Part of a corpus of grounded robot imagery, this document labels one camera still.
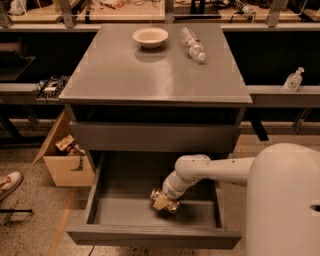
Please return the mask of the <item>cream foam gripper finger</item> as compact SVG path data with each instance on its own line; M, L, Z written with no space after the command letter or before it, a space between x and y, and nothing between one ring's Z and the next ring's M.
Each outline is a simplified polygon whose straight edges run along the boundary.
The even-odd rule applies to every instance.
M152 199L154 200L153 207L158 211L166 208L170 204L169 199L162 193L155 194Z

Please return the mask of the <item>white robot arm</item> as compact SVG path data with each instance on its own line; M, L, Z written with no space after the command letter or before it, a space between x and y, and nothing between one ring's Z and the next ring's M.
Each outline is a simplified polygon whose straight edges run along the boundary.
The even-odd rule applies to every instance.
M153 207L176 211L178 199L203 179L247 188L247 256L320 256L319 151L278 143L255 157L181 156L151 192Z

